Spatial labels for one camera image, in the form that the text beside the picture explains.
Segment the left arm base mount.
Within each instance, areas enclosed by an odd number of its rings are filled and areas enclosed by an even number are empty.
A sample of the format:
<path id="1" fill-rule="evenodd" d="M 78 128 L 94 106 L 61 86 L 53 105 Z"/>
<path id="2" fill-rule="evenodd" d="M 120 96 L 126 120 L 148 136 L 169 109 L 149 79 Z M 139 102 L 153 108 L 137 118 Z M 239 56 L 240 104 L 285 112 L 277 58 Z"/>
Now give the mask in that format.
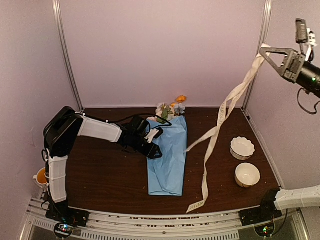
<path id="1" fill-rule="evenodd" d="M 62 222 L 74 227 L 86 227 L 90 213 L 85 210 L 69 208 L 65 215 L 61 215 L 57 210 L 49 209 L 45 217 L 57 222 Z"/>

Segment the beige printed ribbon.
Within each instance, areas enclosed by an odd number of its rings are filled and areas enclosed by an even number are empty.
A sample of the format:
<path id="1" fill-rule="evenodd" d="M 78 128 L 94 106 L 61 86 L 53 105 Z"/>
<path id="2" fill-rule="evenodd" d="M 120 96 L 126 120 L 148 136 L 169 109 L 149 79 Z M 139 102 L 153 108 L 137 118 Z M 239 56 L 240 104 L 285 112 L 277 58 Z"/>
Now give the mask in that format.
<path id="1" fill-rule="evenodd" d="M 202 137 L 200 137 L 198 140 L 192 143 L 185 150 L 188 153 L 199 143 L 209 140 L 209 144 L 208 144 L 208 147 L 204 156 L 204 162 L 203 162 L 204 171 L 203 171 L 202 183 L 201 183 L 202 200 L 195 202 L 193 204 L 190 204 L 187 208 L 187 211 L 186 211 L 187 213 L 195 211 L 205 205 L 209 197 L 208 171 L 207 171 L 206 164 L 214 152 L 221 127 L 233 112 L 234 108 L 236 107 L 236 103 L 239 101 L 239 99 L 242 97 L 244 92 L 247 90 L 250 83 L 253 81 L 253 79 L 257 75 L 258 70 L 260 69 L 264 61 L 265 61 L 265 58 L 260 53 L 258 53 L 254 58 L 252 66 L 247 72 L 247 74 L 245 75 L 242 83 L 239 84 L 237 87 L 235 87 L 228 94 L 228 96 L 223 101 L 223 103 L 220 105 L 218 115 L 217 115 L 216 126 L 210 129 L 209 131 L 207 131 Z"/>

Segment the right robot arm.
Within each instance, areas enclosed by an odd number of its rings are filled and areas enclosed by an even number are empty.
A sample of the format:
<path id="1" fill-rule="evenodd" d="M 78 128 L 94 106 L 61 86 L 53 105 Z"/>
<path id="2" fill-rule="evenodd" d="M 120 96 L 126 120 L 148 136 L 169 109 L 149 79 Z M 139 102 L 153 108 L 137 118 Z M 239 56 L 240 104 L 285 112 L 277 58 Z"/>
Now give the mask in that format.
<path id="1" fill-rule="evenodd" d="M 320 96 L 320 68 L 313 65 L 314 48 L 309 46 L 307 52 L 298 52 L 292 48 L 278 48 L 262 46 L 259 54 L 266 60 L 277 74 L 292 84 L 300 86 L 297 97 L 304 91 Z M 269 199 L 256 210 L 259 220 L 268 220 L 275 212 L 293 209 L 320 206 L 320 186 L 300 189 L 281 189 L 271 191 L 265 196 Z"/>

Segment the orange fake flower stem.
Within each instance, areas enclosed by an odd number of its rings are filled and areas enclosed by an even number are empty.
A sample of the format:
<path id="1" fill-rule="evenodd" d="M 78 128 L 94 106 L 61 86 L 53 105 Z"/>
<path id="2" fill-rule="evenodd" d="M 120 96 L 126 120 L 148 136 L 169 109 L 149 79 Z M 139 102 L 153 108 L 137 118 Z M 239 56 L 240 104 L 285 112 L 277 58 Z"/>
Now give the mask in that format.
<path id="1" fill-rule="evenodd" d="M 178 96 L 174 102 L 171 103 L 171 106 L 174 107 L 177 104 L 181 104 L 187 100 L 187 97 L 185 95 Z"/>

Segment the light blue fake flower stem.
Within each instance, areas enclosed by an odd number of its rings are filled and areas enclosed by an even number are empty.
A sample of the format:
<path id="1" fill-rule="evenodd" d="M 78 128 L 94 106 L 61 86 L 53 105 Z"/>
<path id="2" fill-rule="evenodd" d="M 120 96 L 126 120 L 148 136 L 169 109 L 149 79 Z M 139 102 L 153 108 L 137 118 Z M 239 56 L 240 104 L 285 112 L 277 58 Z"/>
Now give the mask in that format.
<path id="1" fill-rule="evenodd" d="M 176 116 L 183 115 L 186 112 L 186 106 L 182 103 L 176 103 L 173 109 Z"/>

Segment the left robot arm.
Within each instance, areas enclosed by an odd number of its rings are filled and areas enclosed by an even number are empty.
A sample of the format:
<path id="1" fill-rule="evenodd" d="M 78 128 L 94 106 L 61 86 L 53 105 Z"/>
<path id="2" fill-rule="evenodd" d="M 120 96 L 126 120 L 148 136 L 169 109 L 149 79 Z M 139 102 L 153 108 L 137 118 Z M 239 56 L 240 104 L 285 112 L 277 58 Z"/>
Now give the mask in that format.
<path id="1" fill-rule="evenodd" d="M 69 208 L 66 178 L 67 160 L 80 137 L 104 140 L 131 148 L 135 152 L 154 160 L 162 157 L 159 145 L 153 141 L 164 130 L 152 127 L 145 114 L 135 114 L 121 120 L 109 121 L 63 107 L 47 124 L 43 131 L 45 177 L 52 213 L 61 222 L 72 218 Z"/>

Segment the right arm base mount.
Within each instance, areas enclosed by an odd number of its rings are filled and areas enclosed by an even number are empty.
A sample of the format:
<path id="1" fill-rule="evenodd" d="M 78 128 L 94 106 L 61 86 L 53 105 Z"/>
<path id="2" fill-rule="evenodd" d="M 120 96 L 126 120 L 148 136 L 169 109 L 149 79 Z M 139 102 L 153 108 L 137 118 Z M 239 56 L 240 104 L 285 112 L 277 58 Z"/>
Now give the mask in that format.
<path id="1" fill-rule="evenodd" d="M 239 212 L 239 217 L 242 226 L 256 225 L 263 222 L 270 222 L 273 219 L 280 218 L 282 212 L 276 209 L 269 209 L 266 207 L 254 207 L 244 209 Z"/>

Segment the cream rose fake flower stem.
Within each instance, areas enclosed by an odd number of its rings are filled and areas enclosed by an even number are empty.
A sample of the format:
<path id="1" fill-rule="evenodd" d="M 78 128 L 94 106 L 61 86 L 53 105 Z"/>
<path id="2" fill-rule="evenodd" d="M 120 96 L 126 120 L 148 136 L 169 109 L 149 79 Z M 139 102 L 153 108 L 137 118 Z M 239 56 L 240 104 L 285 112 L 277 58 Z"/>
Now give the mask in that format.
<path id="1" fill-rule="evenodd" d="M 159 103 L 156 108 L 156 121 L 165 124 L 166 121 L 171 121 L 175 118 L 175 110 L 172 106 L 166 103 Z"/>

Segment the blue wrapping paper sheet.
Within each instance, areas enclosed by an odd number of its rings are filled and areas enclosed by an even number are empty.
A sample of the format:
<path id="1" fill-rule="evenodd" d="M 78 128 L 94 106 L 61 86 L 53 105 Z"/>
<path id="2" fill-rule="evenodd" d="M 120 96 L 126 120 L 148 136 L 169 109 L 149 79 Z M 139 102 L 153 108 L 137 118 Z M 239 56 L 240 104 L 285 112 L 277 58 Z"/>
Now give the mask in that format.
<path id="1" fill-rule="evenodd" d="M 148 194 L 182 196 L 187 156 L 188 127 L 186 118 L 178 116 L 163 127 L 163 134 L 152 142 L 159 146 L 162 157 L 147 159 Z"/>

